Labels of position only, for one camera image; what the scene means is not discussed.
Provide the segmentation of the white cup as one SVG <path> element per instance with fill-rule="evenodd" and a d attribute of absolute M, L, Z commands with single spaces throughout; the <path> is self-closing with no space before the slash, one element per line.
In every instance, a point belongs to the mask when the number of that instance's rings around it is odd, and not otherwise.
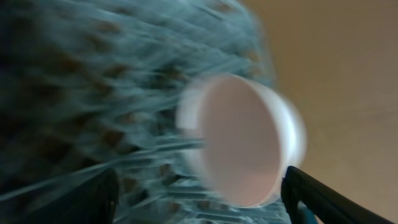
<path fill-rule="evenodd" d="M 289 166 L 306 153 L 305 126 L 283 95 L 233 74 L 197 78 L 184 89 L 176 126 L 199 146 L 182 157 L 200 182 L 230 205 L 260 207 L 280 197 Z"/>

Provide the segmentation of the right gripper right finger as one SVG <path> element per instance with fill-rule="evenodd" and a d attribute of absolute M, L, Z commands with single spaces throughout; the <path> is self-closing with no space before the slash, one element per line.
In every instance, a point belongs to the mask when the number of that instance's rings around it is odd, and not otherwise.
<path fill-rule="evenodd" d="M 326 224 L 392 224 L 294 166 L 287 168 L 280 196 L 293 224 L 317 219 Z"/>

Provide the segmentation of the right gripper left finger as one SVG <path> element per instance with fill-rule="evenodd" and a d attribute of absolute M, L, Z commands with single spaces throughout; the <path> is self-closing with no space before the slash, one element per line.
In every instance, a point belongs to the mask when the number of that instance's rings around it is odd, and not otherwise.
<path fill-rule="evenodd" d="M 29 213 L 18 224 L 112 224 L 118 203 L 118 175 L 108 169 Z"/>

